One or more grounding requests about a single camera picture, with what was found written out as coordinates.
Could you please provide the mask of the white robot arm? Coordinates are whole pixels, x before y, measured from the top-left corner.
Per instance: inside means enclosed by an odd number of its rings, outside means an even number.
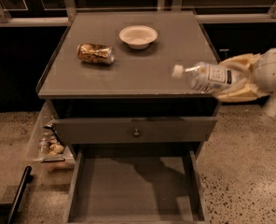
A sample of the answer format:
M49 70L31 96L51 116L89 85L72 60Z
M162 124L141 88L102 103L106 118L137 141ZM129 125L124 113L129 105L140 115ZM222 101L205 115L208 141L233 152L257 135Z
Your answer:
M263 111L269 117L276 116L276 48L263 54L248 53L226 59L220 65L240 71L245 78L216 98L225 103L249 102L268 96Z

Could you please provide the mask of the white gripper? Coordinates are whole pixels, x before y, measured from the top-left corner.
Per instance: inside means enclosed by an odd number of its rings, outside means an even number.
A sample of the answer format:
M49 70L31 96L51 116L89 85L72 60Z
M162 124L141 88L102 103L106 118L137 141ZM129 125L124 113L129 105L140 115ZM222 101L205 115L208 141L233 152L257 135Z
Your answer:
M223 103L250 102L276 94L276 48L269 49L264 54L246 53L225 59L220 65L244 71L253 71L254 82L257 85L246 84L238 91L218 94L216 98Z

